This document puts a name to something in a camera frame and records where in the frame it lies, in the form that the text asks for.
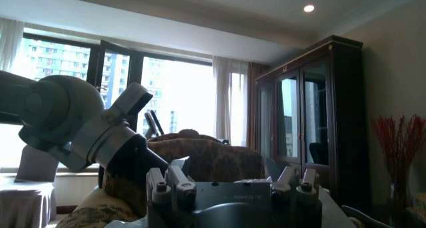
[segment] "brown curtain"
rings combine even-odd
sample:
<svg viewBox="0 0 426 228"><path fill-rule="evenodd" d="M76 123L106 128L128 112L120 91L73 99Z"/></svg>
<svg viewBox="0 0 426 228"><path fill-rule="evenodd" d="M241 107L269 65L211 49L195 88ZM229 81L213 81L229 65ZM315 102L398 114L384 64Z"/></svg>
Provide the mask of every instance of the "brown curtain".
<svg viewBox="0 0 426 228"><path fill-rule="evenodd" d="M255 122L256 122L256 91L255 79L268 71L269 66L257 63L248 63L248 106L247 106L247 146L257 151L255 140Z"/></svg>

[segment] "beige wall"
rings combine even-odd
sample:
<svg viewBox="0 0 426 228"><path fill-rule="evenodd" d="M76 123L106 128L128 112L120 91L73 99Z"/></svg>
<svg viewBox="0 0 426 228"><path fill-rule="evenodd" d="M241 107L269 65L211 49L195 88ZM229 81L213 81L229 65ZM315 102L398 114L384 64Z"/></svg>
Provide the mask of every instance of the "beige wall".
<svg viewBox="0 0 426 228"><path fill-rule="evenodd" d="M97 185L97 174L94 176L56 176L53 185L56 205L78 205Z"/></svg>
<svg viewBox="0 0 426 228"><path fill-rule="evenodd" d="M367 117L426 118L426 0L414 0L343 35L364 43ZM386 202L387 172L368 127L372 203ZM426 148L410 169L411 194L426 192Z"/></svg>

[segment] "wooden cabinet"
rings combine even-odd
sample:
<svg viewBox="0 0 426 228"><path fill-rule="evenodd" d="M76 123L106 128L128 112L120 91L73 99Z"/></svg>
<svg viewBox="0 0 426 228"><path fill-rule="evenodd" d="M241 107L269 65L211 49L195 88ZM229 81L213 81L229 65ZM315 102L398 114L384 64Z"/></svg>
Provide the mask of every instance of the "wooden cabinet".
<svg viewBox="0 0 426 228"><path fill-rule="evenodd" d="M256 79L256 145L313 168L339 204L370 210L361 43L331 36Z"/></svg>

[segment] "white tablecloth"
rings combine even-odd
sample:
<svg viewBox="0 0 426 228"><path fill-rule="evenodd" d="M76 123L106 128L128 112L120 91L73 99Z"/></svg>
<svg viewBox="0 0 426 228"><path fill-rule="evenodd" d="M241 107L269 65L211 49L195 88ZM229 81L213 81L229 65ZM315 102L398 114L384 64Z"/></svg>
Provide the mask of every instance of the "white tablecloth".
<svg viewBox="0 0 426 228"><path fill-rule="evenodd" d="M12 182L0 185L0 227L42 228L56 216L53 183Z"/></svg>

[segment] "window sill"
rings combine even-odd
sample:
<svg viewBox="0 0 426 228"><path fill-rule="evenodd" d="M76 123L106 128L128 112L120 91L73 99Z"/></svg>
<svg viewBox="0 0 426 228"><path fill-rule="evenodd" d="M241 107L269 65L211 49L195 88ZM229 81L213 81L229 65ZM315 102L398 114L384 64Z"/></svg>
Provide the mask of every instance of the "window sill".
<svg viewBox="0 0 426 228"><path fill-rule="evenodd" d="M16 177L16 172L2 172L0 173L0 177ZM97 172L57 172L56 177L96 177Z"/></svg>

